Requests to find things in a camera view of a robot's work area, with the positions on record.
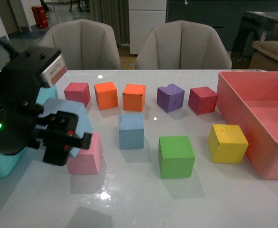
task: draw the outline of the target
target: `green cube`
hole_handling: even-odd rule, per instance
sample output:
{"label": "green cube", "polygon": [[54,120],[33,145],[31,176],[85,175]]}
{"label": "green cube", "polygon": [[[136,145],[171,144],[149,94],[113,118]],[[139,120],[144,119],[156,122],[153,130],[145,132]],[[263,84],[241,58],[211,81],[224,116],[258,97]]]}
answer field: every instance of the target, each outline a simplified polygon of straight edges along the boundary
{"label": "green cube", "polygon": [[195,154],[188,136],[160,136],[158,159],[162,179],[190,177]]}

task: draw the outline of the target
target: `orange cube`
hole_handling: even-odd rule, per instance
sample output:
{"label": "orange cube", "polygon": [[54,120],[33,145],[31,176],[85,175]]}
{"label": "orange cube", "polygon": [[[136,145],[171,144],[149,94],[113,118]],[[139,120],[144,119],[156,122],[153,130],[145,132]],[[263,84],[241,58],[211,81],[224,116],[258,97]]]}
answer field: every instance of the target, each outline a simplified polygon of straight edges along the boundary
{"label": "orange cube", "polygon": [[94,85],[99,110],[118,107],[117,88],[113,82]]}
{"label": "orange cube", "polygon": [[145,104],[145,85],[127,84],[122,97],[124,110],[142,112]]}

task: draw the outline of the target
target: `black cable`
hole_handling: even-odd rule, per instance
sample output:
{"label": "black cable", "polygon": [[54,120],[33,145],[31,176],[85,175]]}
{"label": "black cable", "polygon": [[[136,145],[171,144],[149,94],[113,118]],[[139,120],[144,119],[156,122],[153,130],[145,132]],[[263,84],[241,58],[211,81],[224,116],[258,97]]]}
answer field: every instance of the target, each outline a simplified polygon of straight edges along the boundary
{"label": "black cable", "polygon": [[9,43],[5,43],[0,40],[0,45],[2,45],[4,49],[9,53],[9,57],[11,60],[13,60],[15,57],[17,57],[20,54]]}

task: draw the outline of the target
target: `yellow cube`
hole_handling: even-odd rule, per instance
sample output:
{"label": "yellow cube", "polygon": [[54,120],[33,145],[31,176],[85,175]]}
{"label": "yellow cube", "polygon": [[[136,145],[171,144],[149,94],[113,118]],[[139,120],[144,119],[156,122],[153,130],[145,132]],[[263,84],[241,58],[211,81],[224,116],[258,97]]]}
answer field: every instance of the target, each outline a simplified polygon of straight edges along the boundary
{"label": "yellow cube", "polygon": [[213,162],[237,164],[249,143],[238,125],[213,124],[208,145]]}

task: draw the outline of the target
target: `robotic arm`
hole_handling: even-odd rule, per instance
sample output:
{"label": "robotic arm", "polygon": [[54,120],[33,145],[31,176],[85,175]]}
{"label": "robotic arm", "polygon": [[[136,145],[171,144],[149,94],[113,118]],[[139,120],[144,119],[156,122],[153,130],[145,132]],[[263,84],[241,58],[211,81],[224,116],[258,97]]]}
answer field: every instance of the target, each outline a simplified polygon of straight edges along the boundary
{"label": "robotic arm", "polygon": [[15,155],[25,147],[46,146],[44,162],[65,165],[73,147],[88,149],[91,134],[75,134],[78,116],[60,112],[39,118],[36,104],[41,87],[53,86],[67,71],[58,49],[30,47],[13,51],[13,59],[0,72],[0,153]]}

